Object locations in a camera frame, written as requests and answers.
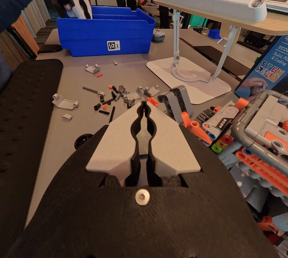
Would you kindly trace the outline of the blue plastic bin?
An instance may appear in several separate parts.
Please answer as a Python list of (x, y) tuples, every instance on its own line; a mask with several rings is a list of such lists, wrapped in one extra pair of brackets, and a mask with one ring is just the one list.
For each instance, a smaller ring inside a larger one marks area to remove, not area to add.
[(60, 44), (73, 57), (148, 53), (155, 20), (144, 11), (92, 6), (92, 19), (58, 18)]

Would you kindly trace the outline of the blue robot kit box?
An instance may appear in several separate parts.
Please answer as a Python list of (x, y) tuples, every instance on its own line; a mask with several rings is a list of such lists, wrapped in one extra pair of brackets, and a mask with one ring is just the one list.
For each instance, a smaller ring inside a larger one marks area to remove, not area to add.
[(237, 86), (235, 94), (250, 101), (263, 90), (274, 90), (287, 96), (288, 36), (274, 39)]

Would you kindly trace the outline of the wooden backboard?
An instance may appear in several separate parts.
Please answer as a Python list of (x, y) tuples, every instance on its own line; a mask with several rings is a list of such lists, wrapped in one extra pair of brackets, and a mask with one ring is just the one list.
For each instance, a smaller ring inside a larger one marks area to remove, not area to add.
[(288, 16), (283, 14), (278, 14), (274, 12), (268, 12), (267, 17), (258, 23), (248, 22), (246, 20), (241, 20), (238, 18), (230, 18), (221, 14), (214, 14), (207, 11), (197, 10), (194, 8), (185, 7), (176, 3), (167, 2), (164, 0), (152, 0), (155, 4), (162, 5), (168, 8), (173, 8), (179, 11), (186, 12), (192, 15), (198, 15), (204, 18), (215, 20), (218, 22), (230, 24), (233, 26), (238, 26), (247, 30), (252, 30), (254, 32), (283, 36), (288, 35)]

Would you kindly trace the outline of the white book stand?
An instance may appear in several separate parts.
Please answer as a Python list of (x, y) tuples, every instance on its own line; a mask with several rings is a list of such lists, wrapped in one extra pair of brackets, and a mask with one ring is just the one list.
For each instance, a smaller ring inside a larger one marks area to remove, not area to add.
[[(287, 15), (285, 12), (267, 10), (266, 0), (164, 0), (185, 7), (221, 14), (230, 18), (238, 18), (258, 23), (267, 17), (268, 12)], [(218, 78), (230, 47), (236, 37), (238, 26), (230, 25), (228, 41), (220, 62), (214, 73), (210, 73), (194, 62), (182, 58), (179, 54), (180, 12), (173, 9), (173, 57), (159, 59), (147, 63), (150, 69), (170, 88), (180, 85), (186, 87), (191, 104), (202, 104), (231, 91), (231, 86)]]

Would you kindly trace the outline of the grey orange tracked toy robot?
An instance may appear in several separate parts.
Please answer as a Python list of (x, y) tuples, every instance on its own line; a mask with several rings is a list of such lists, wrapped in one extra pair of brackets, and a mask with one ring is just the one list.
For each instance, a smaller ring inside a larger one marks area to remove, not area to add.
[(194, 196), (196, 229), (189, 257), (274, 257), (250, 211), (261, 212), (270, 191), (287, 206), (287, 96), (263, 90), (254, 99), (229, 101), (214, 114), (204, 110), (186, 126), (209, 137), (196, 149), (201, 174), (183, 174)]

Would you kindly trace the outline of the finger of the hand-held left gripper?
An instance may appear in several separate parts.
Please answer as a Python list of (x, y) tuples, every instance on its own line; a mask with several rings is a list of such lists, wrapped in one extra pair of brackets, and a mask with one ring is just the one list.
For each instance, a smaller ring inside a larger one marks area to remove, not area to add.
[(74, 4), (74, 6), (72, 6), (72, 10), (67, 11), (67, 15), (70, 18), (78, 18), (78, 19), (88, 18), (83, 8), (83, 6), (87, 6), (85, 0), (72, 0), (71, 4)]
[(89, 0), (79, 0), (79, 4), (83, 9), (86, 19), (92, 19), (92, 8)]

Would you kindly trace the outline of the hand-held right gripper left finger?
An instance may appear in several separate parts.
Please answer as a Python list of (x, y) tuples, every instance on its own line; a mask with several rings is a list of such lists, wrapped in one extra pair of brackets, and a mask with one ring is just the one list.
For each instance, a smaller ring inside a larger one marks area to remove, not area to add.
[(86, 166), (87, 171), (104, 172), (119, 181), (138, 181), (141, 163), (136, 135), (141, 130), (145, 102), (139, 102), (112, 121)]

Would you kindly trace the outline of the dark grey axle pale connector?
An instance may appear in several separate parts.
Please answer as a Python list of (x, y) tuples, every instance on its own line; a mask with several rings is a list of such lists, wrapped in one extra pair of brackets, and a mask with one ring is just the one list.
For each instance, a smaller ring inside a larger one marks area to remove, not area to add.
[(97, 94), (98, 96), (105, 96), (105, 93), (102, 92), (102, 91), (94, 90), (94, 89), (91, 89), (91, 88), (88, 88), (88, 87), (82, 87), (82, 88), (83, 88), (84, 90), (93, 92), (93, 93)]

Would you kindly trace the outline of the pale grey toy panel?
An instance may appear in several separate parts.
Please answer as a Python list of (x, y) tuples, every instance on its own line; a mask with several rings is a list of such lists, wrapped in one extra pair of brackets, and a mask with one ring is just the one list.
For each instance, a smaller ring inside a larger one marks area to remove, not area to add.
[(95, 74), (97, 72), (100, 71), (100, 66), (99, 65), (85, 65), (85, 71), (89, 72), (89, 73), (92, 73), (92, 74)]
[(154, 87), (146, 87), (144, 89), (144, 93), (148, 96), (148, 97), (154, 97), (155, 95), (157, 95), (160, 92), (160, 87), (158, 85), (154, 86)]
[(135, 92), (127, 94), (128, 100), (138, 100), (142, 99), (143, 96), (143, 88), (139, 86)]
[(73, 110), (79, 106), (78, 101), (64, 99), (62, 95), (54, 94), (52, 103), (60, 109)]

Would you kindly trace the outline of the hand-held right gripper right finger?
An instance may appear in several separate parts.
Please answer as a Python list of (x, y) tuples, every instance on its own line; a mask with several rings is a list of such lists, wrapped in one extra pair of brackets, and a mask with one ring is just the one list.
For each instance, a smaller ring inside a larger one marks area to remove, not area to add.
[(151, 135), (146, 162), (147, 179), (199, 172), (201, 167), (180, 126), (149, 102), (145, 102), (147, 131)]

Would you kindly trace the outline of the scattered black toy pins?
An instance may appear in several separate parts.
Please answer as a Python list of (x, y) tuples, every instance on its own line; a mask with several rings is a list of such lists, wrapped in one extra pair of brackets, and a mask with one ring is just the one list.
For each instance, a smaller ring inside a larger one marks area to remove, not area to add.
[(116, 88), (116, 87), (114, 86), (114, 87), (113, 87), (113, 91), (111, 92), (111, 95), (112, 95), (112, 98), (109, 99), (109, 100), (107, 100), (107, 101), (104, 100), (104, 97), (103, 97), (103, 96), (100, 96), (100, 103), (98, 103), (97, 105), (94, 106), (94, 110), (95, 110), (95, 111), (100, 111), (101, 106), (103, 106), (103, 105), (105, 105), (105, 104), (106, 104), (106, 105), (110, 105), (112, 101), (115, 101), (115, 102), (116, 102), (116, 101), (118, 101), (120, 98), (123, 98), (124, 103), (127, 104), (127, 108), (128, 108), (128, 109), (135, 105), (135, 100), (134, 100), (134, 99), (133, 99), (133, 100), (128, 100), (127, 94), (124, 95), (124, 96), (122, 96), (122, 97), (120, 96), (119, 87)]

